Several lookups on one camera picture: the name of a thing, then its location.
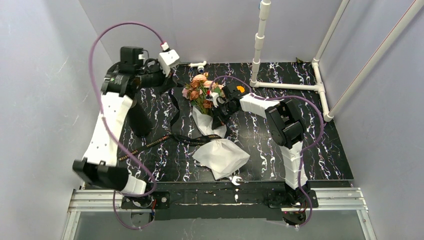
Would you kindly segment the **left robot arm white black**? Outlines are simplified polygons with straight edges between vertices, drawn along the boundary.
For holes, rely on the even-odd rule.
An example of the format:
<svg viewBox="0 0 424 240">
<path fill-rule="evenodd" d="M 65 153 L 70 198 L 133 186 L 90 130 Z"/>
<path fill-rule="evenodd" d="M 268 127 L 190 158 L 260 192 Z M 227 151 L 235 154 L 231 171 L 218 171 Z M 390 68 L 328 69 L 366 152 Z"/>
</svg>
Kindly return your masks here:
<svg viewBox="0 0 424 240">
<path fill-rule="evenodd" d="M 145 194 L 147 183 L 118 166 L 119 137 L 125 121 L 138 137 L 151 132 L 152 123 L 136 94 L 141 88 L 165 93 L 176 87 L 172 69 L 180 63 L 178 53 L 165 45 L 157 58 L 145 58 L 144 51 L 121 47 L 120 60 L 107 70 L 100 88 L 101 108 L 88 148 L 72 165 L 84 182 L 133 196 Z"/>
</svg>

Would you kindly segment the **white wrapping paper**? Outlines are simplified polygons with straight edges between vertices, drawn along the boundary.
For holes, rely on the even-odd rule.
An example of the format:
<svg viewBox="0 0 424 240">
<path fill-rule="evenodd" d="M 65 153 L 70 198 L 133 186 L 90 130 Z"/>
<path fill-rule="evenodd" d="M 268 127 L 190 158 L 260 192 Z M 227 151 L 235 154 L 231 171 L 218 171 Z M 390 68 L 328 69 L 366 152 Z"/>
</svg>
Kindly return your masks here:
<svg viewBox="0 0 424 240">
<path fill-rule="evenodd" d="M 202 114 L 197 106 L 192 108 L 192 117 L 203 137 L 213 134 L 220 137 L 200 146 L 192 155 L 197 162 L 211 170 L 215 180 L 229 177 L 248 162 L 250 155 L 225 138 L 225 125 L 213 130 L 213 118 Z"/>
</svg>

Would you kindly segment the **pink orange flower bunch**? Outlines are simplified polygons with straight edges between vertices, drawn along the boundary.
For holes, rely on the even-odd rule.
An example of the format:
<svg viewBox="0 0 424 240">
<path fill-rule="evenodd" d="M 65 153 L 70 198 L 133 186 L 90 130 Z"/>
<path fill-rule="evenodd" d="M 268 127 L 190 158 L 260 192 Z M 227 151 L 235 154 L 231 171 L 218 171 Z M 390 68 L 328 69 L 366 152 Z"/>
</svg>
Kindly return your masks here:
<svg viewBox="0 0 424 240">
<path fill-rule="evenodd" d="M 182 96 L 189 100 L 192 106 L 197 106 L 202 114 L 213 116 L 213 103 L 206 100 L 207 91 L 212 84 L 207 72 L 194 76 L 182 89 Z"/>
</svg>

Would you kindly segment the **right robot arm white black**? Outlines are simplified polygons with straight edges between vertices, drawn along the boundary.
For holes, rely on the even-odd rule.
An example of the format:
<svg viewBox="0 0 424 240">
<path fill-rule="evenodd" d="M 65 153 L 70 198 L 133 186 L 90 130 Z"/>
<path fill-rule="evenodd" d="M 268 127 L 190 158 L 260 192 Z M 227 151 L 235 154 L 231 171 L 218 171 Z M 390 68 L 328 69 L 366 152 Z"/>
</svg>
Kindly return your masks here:
<svg viewBox="0 0 424 240">
<path fill-rule="evenodd" d="M 212 90 L 206 92 L 206 100 L 212 104 L 212 129 L 225 125 L 231 115 L 238 111 L 264 118 L 270 136 L 279 146 L 283 157 L 286 199 L 292 205 L 304 203 L 304 194 L 309 191 L 301 160 L 306 128 L 293 101 L 265 99 L 234 84 L 224 86 L 222 91 L 223 96 Z"/>
</svg>

